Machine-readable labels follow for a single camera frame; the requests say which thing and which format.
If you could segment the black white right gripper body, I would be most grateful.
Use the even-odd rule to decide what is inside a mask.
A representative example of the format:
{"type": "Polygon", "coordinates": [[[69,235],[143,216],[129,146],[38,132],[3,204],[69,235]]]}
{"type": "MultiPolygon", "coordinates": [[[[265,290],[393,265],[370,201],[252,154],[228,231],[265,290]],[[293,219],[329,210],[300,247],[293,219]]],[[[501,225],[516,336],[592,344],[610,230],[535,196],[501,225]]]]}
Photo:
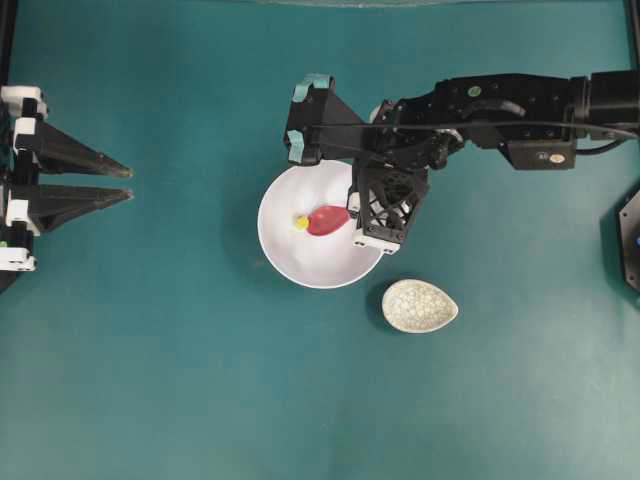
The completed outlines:
{"type": "Polygon", "coordinates": [[[406,241],[427,195],[428,170],[392,165],[354,164],[347,212],[356,222],[352,236],[358,248],[394,254],[406,241]]]}

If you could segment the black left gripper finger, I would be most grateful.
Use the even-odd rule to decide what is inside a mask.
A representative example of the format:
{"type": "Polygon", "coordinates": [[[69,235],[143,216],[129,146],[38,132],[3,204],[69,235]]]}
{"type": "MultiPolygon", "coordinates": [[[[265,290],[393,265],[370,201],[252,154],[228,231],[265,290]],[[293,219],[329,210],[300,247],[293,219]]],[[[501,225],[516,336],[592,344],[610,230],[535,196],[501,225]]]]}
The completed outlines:
{"type": "Polygon", "coordinates": [[[19,187],[19,199],[27,200],[27,217],[39,234],[49,233],[83,215],[131,200],[131,190],[63,185],[19,187]]]}
{"type": "Polygon", "coordinates": [[[46,174],[83,174],[131,178],[131,168],[97,152],[52,125],[36,118],[18,118],[14,124],[13,149],[46,174]]]}

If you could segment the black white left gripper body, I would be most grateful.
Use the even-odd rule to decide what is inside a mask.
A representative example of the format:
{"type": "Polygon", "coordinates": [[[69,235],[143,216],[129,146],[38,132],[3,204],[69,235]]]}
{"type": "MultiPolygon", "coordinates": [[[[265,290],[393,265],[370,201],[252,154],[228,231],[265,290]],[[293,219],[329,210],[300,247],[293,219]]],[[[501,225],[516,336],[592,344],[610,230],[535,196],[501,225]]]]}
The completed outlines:
{"type": "Polygon", "coordinates": [[[41,235],[30,218],[26,187],[37,184],[40,165],[35,153],[15,145],[21,135],[33,136],[38,121],[48,116],[43,92],[36,86],[1,88],[1,271],[32,272],[37,260],[33,241],[41,235]]]}

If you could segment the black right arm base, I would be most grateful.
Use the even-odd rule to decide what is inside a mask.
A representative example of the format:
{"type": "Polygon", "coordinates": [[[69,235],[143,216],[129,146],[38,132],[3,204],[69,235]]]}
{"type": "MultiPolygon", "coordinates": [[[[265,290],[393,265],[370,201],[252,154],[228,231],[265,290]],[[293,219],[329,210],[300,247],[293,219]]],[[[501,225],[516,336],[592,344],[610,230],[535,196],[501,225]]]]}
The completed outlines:
{"type": "Polygon", "coordinates": [[[639,308],[639,184],[628,189],[600,220],[603,266],[617,296],[639,308]]]}

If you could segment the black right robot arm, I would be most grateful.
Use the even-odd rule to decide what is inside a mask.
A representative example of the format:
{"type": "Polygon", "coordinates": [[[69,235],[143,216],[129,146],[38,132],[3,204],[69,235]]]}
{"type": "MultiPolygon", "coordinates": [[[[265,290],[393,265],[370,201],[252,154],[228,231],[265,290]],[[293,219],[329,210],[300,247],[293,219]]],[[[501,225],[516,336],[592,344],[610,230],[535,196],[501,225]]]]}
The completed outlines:
{"type": "Polygon", "coordinates": [[[515,170],[570,170],[639,137],[636,70],[559,78],[499,74],[444,80],[415,98],[385,100],[339,138],[354,156],[347,209],[354,243],[395,253],[426,198],[430,172],[467,144],[515,170]]]}

